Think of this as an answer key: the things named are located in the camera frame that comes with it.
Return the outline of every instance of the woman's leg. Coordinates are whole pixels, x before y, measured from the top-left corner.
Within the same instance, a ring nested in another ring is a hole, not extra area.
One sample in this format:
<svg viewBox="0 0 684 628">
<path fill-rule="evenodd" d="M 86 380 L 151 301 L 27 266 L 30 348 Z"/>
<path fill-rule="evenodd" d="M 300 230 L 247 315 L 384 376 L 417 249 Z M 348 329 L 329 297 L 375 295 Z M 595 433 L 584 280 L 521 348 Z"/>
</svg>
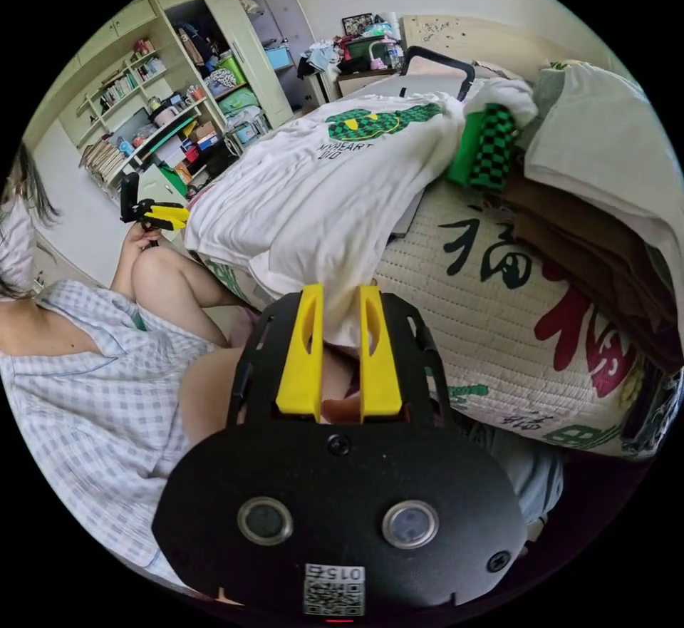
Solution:
<svg viewBox="0 0 684 628">
<path fill-rule="evenodd" d="M 242 349 L 215 350 L 188 366 L 181 380 L 178 399 L 185 435 L 193 445 L 225 428 L 230 391 Z M 341 401 L 347 394 L 351 377 L 352 368 L 342 356 L 323 351 L 324 423 L 350 423 L 348 411 L 342 417 L 338 411 L 325 410 L 331 405 L 345 404 Z M 358 400 L 355 408 L 358 416 Z"/>
<path fill-rule="evenodd" d="M 145 250 L 133 265 L 135 301 L 156 316 L 222 348 L 228 341 L 204 308 L 248 307 L 208 269 L 173 248 Z"/>
</svg>

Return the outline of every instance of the dark hair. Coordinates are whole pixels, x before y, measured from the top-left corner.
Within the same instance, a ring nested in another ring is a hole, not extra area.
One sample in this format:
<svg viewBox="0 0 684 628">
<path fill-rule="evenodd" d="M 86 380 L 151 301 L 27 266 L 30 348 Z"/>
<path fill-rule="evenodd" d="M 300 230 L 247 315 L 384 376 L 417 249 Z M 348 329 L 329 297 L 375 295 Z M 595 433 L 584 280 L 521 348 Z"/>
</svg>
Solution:
<svg viewBox="0 0 684 628">
<path fill-rule="evenodd" d="M 52 225 L 60 215 L 60 212 L 48 199 L 43 181 L 36 167 L 36 161 L 33 159 L 33 155 L 24 141 L 19 144 L 19 148 L 12 161 L 9 176 L 6 177 L 1 194 L 2 202 L 5 203 L 14 195 L 20 195 L 46 226 Z M 0 221 L 3 219 L 4 214 L 0 210 Z M 2 240 L 4 238 L 0 233 L 0 241 Z M 22 298 L 27 295 L 27 293 L 22 292 L 15 285 L 5 281 L 0 272 L 0 297 Z"/>
</svg>

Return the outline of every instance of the qr code sticker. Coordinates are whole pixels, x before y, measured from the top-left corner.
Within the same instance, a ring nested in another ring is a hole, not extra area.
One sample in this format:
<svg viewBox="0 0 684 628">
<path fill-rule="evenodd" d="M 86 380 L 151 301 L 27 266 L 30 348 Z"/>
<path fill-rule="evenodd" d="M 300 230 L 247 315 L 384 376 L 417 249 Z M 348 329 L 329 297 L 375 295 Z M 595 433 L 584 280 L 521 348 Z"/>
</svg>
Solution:
<svg viewBox="0 0 684 628">
<path fill-rule="evenodd" d="M 365 574 L 360 567 L 308 564 L 304 613 L 313 616 L 363 616 Z"/>
</svg>

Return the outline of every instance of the brown folded cloth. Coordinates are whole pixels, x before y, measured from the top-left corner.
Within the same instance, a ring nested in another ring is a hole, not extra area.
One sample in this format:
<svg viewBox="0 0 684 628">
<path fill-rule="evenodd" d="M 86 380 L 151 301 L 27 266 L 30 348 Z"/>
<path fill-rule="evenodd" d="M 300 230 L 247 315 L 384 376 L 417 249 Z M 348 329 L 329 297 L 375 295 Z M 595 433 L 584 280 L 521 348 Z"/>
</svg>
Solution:
<svg viewBox="0 0 684 628">
<path fill-rule="evenodd" d="M 519 167 L 512 170 L 502 199 L 581 250 L 584 273 L 573 273 L 591 277 L 590 287 L 620 312 L 647 319 L 653 332 L 676 325 L 673 295 L 653 268 L 643 240 L 629 227 L 571 193 L 526 179 Z M 566 266 L 560 254 L 550 257 Z"/>
<path fill-rule="evenodd" d="M 658 368 L 666 374 L 675 374 L 684 366 L 676 326 L 663 326 L 654 332 L 648 320 L 625 314 L 610 298 L 610 294 L 606 297 L 606 283 L 611 282 L 611 269 L 607 264 L 597 259 L 589 264 L 587 260 L 590 259 L 590 253 L 532 215 L 521 213 L 516 216 L 514 237 L 533 247 L 549 262 L 560 266 L 566 272 L 569 283 L 590 298 Z"/>
</svg>

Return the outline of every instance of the picture frame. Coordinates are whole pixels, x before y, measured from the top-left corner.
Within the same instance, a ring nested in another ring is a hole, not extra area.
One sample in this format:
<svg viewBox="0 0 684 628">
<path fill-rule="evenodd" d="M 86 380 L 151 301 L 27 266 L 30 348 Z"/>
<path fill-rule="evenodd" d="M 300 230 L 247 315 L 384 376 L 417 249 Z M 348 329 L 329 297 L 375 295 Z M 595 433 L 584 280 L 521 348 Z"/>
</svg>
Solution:
<svg viewBox="0 0 684 628">
<path fill-rule="evenodd" d="M 369 25 L 373 24 L 373 13 L 362 13 L 342 18 L 342 28 L 345 36 L 358 36 Z"/>
</svg>

